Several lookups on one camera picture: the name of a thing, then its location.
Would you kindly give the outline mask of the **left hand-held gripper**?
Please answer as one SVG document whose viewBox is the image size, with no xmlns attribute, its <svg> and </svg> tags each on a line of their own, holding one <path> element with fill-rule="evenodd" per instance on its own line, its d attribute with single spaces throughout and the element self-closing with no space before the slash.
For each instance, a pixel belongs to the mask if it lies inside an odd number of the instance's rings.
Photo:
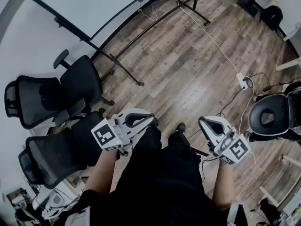
<svg viewBox="0 0 301 226">
<path fill-rule="evenodd" d="M 149 127 L 156 118 L 154 114 L 140 108 L 127 108 L 109 120 L 103 119 L 91 133 L 102 150 L 110 151 L 133 144 L 131 138 Z"/>
</svg>

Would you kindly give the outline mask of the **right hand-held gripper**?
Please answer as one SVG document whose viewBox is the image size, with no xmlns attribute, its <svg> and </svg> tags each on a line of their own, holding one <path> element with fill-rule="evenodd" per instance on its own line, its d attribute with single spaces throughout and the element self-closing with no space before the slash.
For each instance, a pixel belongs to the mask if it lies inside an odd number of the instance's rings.
<svg viewBox="0 0 301 226">
<path fill-rule="evenodd" d="M 221 161 L 229 165 L 239 163 L 250 152 L 243 134 L 238 135 L 225 118 L 201 116 L 198 124 L 208 140 L 209 151 Z"/>
</svg>

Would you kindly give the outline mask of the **black-framed whiteboard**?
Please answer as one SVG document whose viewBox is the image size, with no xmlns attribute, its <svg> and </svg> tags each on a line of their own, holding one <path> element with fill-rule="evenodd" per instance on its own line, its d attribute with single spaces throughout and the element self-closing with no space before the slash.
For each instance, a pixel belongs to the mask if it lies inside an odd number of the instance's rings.
<svg viewBox="0 0 301 226">
<path fill-rule="evenodd" d="M 153 28 L 161 20 L 172 14 L 182 6 L 196 12 L 198 0 L 184 0 L 164 14 L 161 18 L 151 24 L 146 30 L 137 35 L 126 47 L 124 47 L 116 56 L 108 55 L 92 40 L 108 24 L 117 17 L 122 11 L 138 0 L 32 0 L 42 8 L 55 16 L 55 21 L 62 27 L 77 36 L 99 53 L 113 61 L 120 68 L 123 65 L 118 58 L 142 37 L 147 31 Z"/>
</svg>

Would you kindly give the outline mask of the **person's left forearm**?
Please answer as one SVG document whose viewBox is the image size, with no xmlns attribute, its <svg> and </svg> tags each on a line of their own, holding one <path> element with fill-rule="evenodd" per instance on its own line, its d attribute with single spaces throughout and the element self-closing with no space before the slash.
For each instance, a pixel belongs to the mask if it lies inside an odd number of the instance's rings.
<svg viewBox="0 0 301 226">
<path fill-rule="evenodd" d="M 117 159 L 117 149 L 102 151 L 96 165 L 87 179 L 84 191 L 93 190 L 100 197 L 110 193 L 115 163 Z"/>
</svg>

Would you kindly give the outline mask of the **person's right forearm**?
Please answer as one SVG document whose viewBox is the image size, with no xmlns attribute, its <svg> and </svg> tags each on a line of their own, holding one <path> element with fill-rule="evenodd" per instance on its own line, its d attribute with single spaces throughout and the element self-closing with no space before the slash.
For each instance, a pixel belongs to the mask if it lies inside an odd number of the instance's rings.
<svg viewBox="0 0 301 226">
<path fill-rule="evenodd" d="M 219 168 L 214 185 L 212 201 L 220 210 L 230 208 L 236 200 L 233 166 L 219 161 Z"/>
</svg>

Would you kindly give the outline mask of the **black flat device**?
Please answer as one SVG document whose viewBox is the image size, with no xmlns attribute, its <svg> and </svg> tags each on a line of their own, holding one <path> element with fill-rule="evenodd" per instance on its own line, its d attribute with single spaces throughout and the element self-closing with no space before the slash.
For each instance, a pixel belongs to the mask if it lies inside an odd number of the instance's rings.
<svg viewBox="0 0 301 226">
<path fill-rule="evenodd" d="M 196 148 L 194 148 L 194 147 L 189 147 L 189 149 L 190 149 L 191 152 L 196 153 L 196 154 L 199 154 L 199 155 L 201 155 L 201 156 L 204 156 L 204 157 L 208 157 L 208 156 L 209 156 L 208 153 L 205 153 L 205 152 L 203 152 L 203 151 L 200 151 L 200 150 L 198 150 L 198 149 L 196 149 Z"/>
</svg>

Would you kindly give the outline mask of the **black round stool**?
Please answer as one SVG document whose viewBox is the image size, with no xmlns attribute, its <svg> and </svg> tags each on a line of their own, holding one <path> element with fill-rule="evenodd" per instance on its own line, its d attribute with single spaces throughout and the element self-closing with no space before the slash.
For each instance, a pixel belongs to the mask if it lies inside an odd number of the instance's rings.
<svg viewBox="0 0 301 226">
<path fill-rule="evenodd" d="M 270 123 L 262 122 L 262 115 L 272 114 Z M 288 98 L 284 94 L 268 95 L 257 101 L 249 113 L 249 125 L 254 133 L 261 136 L 277 136 L 290 128 Z"/>
</svg>

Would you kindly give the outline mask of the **person's black-clothed body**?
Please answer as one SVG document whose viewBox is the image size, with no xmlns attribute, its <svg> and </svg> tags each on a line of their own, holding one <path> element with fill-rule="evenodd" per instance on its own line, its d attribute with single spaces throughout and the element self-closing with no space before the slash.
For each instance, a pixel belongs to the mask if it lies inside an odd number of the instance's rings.
<svg viewBox="0 0 301 226">
<path fill-rule="evenodd" d="M 204 191 L 200 157 L 183 133 L 162 146 L 149 126 L 134 146 L 115 190 L 104 197 L 83 191 L 53 226 L 248 226 L 241 204 L 220 210 Z"/>
</svg>

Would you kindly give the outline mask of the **black mesh office chair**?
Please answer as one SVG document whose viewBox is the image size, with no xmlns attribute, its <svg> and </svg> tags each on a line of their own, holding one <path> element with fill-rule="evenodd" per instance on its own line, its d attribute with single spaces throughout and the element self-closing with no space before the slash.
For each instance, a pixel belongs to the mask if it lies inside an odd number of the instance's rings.
<svg viewBox="0 0 301 226">
<path fill-rule="evenodd" d="M 104 119 L 103 111 L 92 112 L 57 134 L 27 138 L 18 156 L 27 180 L 54 189 L 69 175 L 94 167 L 102 149 L 91 129 Z"/>
<path fill-rule="evenodd" d="M 81 119 L 80 113 L 90 113 L 98 101 L 114 105 L 114 101 L 103 97 L 102 82 L 115 71 L 100 77 L 87 55 L 71 65 L 65 61 L 68 55 L 69 51 L 64 50 L 53 63 L 54 68 L 66 68 L 60 78 L 20 75 L 5 87 L 7 117 L 18 118 L 25 129 L 33 129 L 51 118 L 54 126 L 60 127 L 67 121 Z"/>
</svg>

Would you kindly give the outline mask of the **black white-trimmed bag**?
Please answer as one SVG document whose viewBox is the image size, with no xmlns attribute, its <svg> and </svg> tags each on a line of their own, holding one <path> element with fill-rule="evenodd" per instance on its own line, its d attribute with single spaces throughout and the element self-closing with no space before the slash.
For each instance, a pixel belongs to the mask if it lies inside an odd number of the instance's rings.
<svg viewBox="0 0 301 226">
<path fill-rule="evenodd" d="M 290 84 L 285 94 L 288 100 L 290 129 L 301 136 L 301 81 Z"/>
</svg>

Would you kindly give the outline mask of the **white table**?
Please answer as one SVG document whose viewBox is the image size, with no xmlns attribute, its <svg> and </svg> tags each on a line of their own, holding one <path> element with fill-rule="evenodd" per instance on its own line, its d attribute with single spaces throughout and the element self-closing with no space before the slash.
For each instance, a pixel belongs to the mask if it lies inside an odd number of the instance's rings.
<svg viewBox="0 0 301 226">
<path fill-rule="evenodd" d="M 290 38 L 292 38 L 301 29 L 301 23 L 297 23 L 295 26 L 296 26 L 296 28 L 293 31 L 291 31 L 288 35 L 286 35 L 283 38 L 283 41 L 289 40 Z M 284 63 L 282 65 L 279 65 L 279 66 L 277 66 L 275 68 L 275 70 L 276 71 L 281 71 L 281 70 L 293 67 L 295 65 L 298 65 L 301 68 L 301 57 L 299 57 L 297 59 L 294 59 L 292 61 L 289 61 L 287 63 Z"/>
</svg>

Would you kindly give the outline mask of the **black round bag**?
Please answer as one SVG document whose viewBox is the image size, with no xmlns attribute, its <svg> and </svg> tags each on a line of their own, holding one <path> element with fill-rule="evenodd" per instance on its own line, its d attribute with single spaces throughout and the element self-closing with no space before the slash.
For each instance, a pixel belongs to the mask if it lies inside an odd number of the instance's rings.
<svg viewBox="0 0 301 226">
<path fill-rule="evenodd" d="M 282 20 L 282 10 L 275 5 L 265 8 L 260 14 L 260 22 L 264 22 L 272 31 L 278 29 Z"/>
</svg>

